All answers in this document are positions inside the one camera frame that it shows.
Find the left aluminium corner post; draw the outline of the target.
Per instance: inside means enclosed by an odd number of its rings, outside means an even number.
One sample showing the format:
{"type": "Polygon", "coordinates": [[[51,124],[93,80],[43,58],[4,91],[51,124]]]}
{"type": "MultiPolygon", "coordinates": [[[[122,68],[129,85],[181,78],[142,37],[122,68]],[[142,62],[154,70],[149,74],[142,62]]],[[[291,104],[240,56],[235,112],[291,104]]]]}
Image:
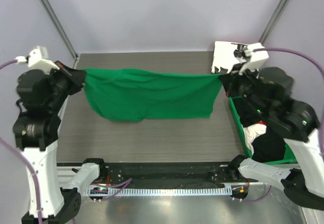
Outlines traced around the left aluminium corner post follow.
{"type": "Polygon", "coordinates": [[[61,25],[54,9],[52,8],[49,0],[39,0],[42,4],[45,12],[48,14],[52,24],[54,25],[56,31],[58,32],[59,36],[61,37],[62,41],[64,42],[66,48],[68,49],[69,53],[72,55],[74,62],[78,60],[78,53],[74,49],[70,39],[68,38],[63,26],[61,25]]]}

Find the green plastic bin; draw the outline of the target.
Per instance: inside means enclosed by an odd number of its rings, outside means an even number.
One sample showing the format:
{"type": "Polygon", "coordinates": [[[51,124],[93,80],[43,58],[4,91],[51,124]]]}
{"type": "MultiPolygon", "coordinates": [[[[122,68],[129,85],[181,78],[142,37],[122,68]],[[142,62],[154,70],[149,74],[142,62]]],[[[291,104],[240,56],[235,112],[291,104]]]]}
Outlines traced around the green plastic bin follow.
{"type": "MultiPolygon", "coordinates": [[[[239,135],[239,138],[241,140],[241,144],[242,144],[242,147],[244,149],[245,155],[248,158],[251,158],[250,157],[251,152],[247,149],[247,147],[244,144],[244,136],[243,136],[243,132],[242,132],[242,127],[239,125],[238,114],[237,114],[237,112],[235,110],[235,107],[233,105],[233,101],[232,101],[233,99],[234,98],[229,98],[228,99],[229,109],[230,109],[230,112],[232,114],[235,126],[237,128],[238,135],[239,135]]],[[[275,164],[289,164],[289,163],[296,163],[296,162],[297,162],[296,157],[294,156],[294,154],[293,154],[292,150],[290,149],[290,147],[286,144],[286,151],[285,151],[285,156],[284,156],[283,160],[265,162],[265,164],[275,165],[275,164]]]]}

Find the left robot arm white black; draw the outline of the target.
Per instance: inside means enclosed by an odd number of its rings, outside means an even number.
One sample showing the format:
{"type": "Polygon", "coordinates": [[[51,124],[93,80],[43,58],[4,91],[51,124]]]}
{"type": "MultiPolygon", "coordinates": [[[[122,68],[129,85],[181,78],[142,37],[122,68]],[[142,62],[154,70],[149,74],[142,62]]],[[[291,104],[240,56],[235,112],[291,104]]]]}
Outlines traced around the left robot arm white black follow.
{"type": "Polygon", "coordinates": [[[33,69],[19,76],[20,109],[13,126],[16,146],[26,162],[30,208],[22,223],[67,223],[79,212],[82,197],[93,182],[102,183],[108,171],[103,159],[88,158],[64,186],[57,169],[59,111],[68,96],[85,85],[87,73],[64,65],[49,73],[33,69]]]}

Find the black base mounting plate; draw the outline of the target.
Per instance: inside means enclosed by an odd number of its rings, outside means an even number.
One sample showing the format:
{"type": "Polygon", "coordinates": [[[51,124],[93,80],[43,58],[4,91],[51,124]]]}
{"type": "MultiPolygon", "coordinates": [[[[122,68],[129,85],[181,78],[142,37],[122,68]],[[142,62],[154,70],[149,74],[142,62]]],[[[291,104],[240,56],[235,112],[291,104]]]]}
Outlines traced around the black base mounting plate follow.
{"type": "MultiPolygon", "coordinates": [[[[235,177],[228,162],[147,162],[107,163],[107,173],[93,183],[94,190],[102,189],[215,189],[231,186],[234,200],[252,203],[248,199],[254,180],[235,177]]],[[[116,196],[96,199],[108,200],[116,196]]]]}

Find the folded white printed t shirt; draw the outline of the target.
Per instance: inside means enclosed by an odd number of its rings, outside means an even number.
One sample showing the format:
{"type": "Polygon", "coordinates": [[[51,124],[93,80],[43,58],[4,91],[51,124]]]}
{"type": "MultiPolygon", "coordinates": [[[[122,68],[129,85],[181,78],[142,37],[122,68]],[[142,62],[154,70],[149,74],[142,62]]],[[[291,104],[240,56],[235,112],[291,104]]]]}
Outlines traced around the folded white printed t shirt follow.
{"type": "Polygon", "coordinates": [[[246,62],[243,47],[249,44],[216,41],[211,66],[212,74],[238,73],[242,65],[246,62]]]}

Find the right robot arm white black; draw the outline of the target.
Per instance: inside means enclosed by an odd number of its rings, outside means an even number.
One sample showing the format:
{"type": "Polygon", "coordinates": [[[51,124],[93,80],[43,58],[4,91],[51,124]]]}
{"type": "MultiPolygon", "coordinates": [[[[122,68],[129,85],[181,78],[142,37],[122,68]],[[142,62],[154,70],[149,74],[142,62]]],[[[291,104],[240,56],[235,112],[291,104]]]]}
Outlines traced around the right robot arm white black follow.
{"type": "Polygon", "coordinates": [[[294,79],[277,67],[220,76],[229,97],[243,102],[266,125],[249,156],[228,164],[233,181],[257,180],[293,203],[323,210],[323,150],[314,109],[291,96],[294,79]]]}

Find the right aluminium corner post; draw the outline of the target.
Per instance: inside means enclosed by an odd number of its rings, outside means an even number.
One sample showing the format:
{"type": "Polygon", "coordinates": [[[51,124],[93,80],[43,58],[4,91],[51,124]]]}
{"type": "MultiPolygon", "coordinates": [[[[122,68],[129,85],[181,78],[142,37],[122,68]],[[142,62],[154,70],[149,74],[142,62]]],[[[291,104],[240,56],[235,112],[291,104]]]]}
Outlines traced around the right aluminium corner post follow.
{"type": "Polygon", "coordinates": [[[279,21],[281,15],[283,14],[283,12],[285,11],[285,8],[287,7],[288,3],[290,0],[279,0],[276,8],[274,9],[269,21],[267,22],[260,38],[259,38],[259,42],[261,44],[265,44],[265,42],[267,41],[267,39],[269,38],[271,32],[273,31],[273,29],[275,28],[277,22],[279,21]]]}

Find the aluminium frame rail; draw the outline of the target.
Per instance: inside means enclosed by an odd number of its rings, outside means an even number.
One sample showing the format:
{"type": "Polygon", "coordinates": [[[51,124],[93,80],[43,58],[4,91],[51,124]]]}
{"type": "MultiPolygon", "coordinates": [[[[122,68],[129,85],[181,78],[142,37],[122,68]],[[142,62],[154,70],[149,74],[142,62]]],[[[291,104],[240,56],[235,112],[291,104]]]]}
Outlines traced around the aluminium frame rail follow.
{"type": "Polygon", "coordinates": [[[80,170],[81,162],[61,162],[57,163],[57,173],[59,186],[63,189],[73,189],[80,187],[86,179],[86,173],[82,170],[77,173],[75,170],[80,170]]]}

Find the white t shirt in bin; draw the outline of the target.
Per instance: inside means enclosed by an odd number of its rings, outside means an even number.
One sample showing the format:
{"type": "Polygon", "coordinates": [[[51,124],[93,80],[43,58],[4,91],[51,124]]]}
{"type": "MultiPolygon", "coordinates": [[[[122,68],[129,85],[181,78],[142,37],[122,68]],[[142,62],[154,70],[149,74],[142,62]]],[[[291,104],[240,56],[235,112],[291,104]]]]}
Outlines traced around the white t shirt in bin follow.
{"type": "Polygon", "coordinates": [[[252,124],[248,127],[243,128],[245,145],[251,151],[251,154],[254,154],[253,141],[266,133],[267,126],[263,123],[252,124]]]}

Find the black t shirt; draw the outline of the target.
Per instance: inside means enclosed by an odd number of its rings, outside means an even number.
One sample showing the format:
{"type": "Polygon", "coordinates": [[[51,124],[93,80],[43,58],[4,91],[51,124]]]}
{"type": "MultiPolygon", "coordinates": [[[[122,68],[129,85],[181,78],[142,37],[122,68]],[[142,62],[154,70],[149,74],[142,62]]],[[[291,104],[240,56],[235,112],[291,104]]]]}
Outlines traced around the black t shirt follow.
{"type": "MultiPolygon", "coordinates": [[[[234,98],[232,101],[238,114],[239,125],[242,127],[242,132],[244,127],[248,127],[252,124],[260,122],[266,125],[266,123],[260,119],[260,117],[249,107],[249,105],[243,99],[234,98]]],[[[284,142],[282,137],[280,137],[268,126],[266,133],[257,137],[253,141],[253,147],[254,154],[251,154],[250,157],[255,161],[265,163],[284,159],[286,143],[284,142]]]]}

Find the aluminium corner post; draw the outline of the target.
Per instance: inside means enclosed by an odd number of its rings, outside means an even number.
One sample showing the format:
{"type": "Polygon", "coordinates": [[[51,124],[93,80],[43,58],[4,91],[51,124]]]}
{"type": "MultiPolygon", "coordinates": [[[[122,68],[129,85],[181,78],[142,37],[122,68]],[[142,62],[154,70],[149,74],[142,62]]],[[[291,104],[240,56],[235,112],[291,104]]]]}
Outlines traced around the aluminium corner post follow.
{"type": "Polygon", "coordinates": [[[49,0],[39,0],[42,4],[45,12],[48,14],[52,24],[54,25],[56,31],[58,32],[59,36],[61,37],[62,41],[64,42],[66,48],[68,49],[69,53],[72,55],[74,62],[78,60],[78,53],[74,49],[70,39],[68,38],[63,26],[61,25],[54,9],[52,8],[49,0]]]}
{"type": "Polygon", "coordinates": [[[269,38],[271,32],[273,31],[273,29],[275,28],[277,22],[279,21],[281,15],[283,14],[283,12],[285,11],[285,8],[287,7],[288,3],[290,0],[279,0],[276,8],[274,9],[269,21],[267,22],[260,38],[259,38],[259,42],[261,44],[265,44],[265,42],[267,41],[267,39],[269,38]]]}

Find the green t shirt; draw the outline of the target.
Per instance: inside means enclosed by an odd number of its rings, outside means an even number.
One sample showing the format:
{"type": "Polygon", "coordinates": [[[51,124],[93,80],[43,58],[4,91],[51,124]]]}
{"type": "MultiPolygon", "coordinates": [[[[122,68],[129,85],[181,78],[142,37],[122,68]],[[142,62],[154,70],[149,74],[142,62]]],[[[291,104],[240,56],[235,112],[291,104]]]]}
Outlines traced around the green t shirt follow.
{"type": "Polygon", "coordinates": [[[208,118],[222,87],[217,74],[87,68],[84,92],[93,111],[110,121],[208,118]]]}

